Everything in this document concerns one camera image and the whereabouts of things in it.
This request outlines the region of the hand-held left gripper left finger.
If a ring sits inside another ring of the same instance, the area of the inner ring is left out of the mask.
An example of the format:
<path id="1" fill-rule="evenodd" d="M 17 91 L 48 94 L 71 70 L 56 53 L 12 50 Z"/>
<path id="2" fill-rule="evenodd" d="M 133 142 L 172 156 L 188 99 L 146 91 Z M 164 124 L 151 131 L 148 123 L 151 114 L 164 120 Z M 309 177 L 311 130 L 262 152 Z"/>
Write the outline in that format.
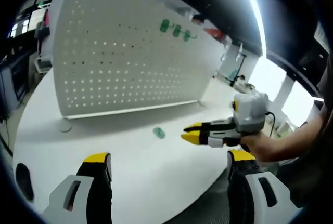
<path id="1" fill-rule="evenodd" d="M 112 223 L 111 155 L 87 157 L 75 175 L 50 194 L 42 213 L 47 223 Z"/>

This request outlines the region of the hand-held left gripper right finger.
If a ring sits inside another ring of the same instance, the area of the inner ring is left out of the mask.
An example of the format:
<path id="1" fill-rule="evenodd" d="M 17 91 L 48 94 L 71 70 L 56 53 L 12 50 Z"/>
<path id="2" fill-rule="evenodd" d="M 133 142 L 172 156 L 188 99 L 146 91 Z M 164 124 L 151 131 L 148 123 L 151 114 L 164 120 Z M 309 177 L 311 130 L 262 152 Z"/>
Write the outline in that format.
<path id="1" fill-rule="evenodd" d="M 244 150 L 229 150 L 230 223 L 290 223 L 302 211 L 289 189 Z"/>

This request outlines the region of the person's right hand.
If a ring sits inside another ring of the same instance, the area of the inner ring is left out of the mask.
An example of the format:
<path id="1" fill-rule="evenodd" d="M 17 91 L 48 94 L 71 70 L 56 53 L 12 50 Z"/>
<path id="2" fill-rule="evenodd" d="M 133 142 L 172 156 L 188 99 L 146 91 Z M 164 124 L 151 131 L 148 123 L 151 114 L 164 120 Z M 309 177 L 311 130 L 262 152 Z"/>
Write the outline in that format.
<path id="1" fill-rule="evenodd" d="M 274 140 L 262 132 L 242 136 L 240 144 L 247 146 L 249 152 L 261 162 L 271 162 L 273 160 Z"/>

